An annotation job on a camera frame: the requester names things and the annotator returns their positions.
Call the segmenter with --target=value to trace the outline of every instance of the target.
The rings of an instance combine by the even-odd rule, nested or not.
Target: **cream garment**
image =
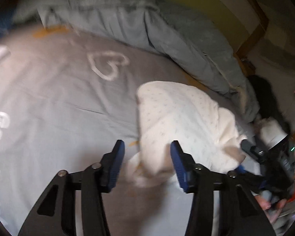
[[[137,91],[140,152],[129,160],[127,175],[137,186],[161,184],[174,175],[169,146],[212,171],[226,173],[244,160],[234,115],[196,87],[154,81]]]

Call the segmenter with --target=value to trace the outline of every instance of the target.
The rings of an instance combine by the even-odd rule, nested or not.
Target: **bed sheet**
[[[110,152],[117,139],[125,141],[125,161],[138,151],[136,90],[141,84],[188,80],[166,57],[84,32],[48,33],[34,24],[13,31],[2,43],[11,56],[0,64],[0,120],[5,121],[0,124],[0,219],[15,236],[59,170],[84,170]],[[102,74],[91,69],[92,59]],[[235,112],[230,101],[207,92]],[[135,188],[122,169],[117,187],[103,201],[112,235],[178,236],[184,235],[192,195],[170,183]],[[77,235],[82,235],[78,205],[76,214]]]

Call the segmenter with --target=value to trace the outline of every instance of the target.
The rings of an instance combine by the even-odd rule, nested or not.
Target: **bed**
[[[84,170],[117,139],[126,144],[125,161],[137,153],[136,90],[146,82],[201,88],[235,114],[241,133],[253,136],[230,99],[200,84],[177,61],[80,29],[25,24],[0,41],[11,52],[0,64],[0,220],[13,236],[59,170]],[[255,171],[249,157],[245,161]],[[112,235],[183,235],[192,201],[170,183],[135,188],[124,169],[103,198]],[[76,216],[82,235],[79,205]]]

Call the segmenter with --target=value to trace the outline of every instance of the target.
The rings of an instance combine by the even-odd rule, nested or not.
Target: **blue gripper pad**
[[[117,140],[112,152],[104,154],[100,162],[102,165],[101,192],[109,193],[116,186],[123,158],[124,142]]]
[[[183,152],[177,140],[171,143],[171,159],[180,187],[185,193],[192,193],[194,187],[193,169],[195,161],[190,154],[185,154]]]

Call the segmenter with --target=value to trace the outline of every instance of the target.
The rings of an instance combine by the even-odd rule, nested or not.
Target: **black furry object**
[[[259,114],[261,115],[261,118],[274,118],[287,134],[291,134],[290,125],[279,110],[277,99],[272,91],[271,84],[258,75],[250,75],[247,78],[256,93],[260,105]]]

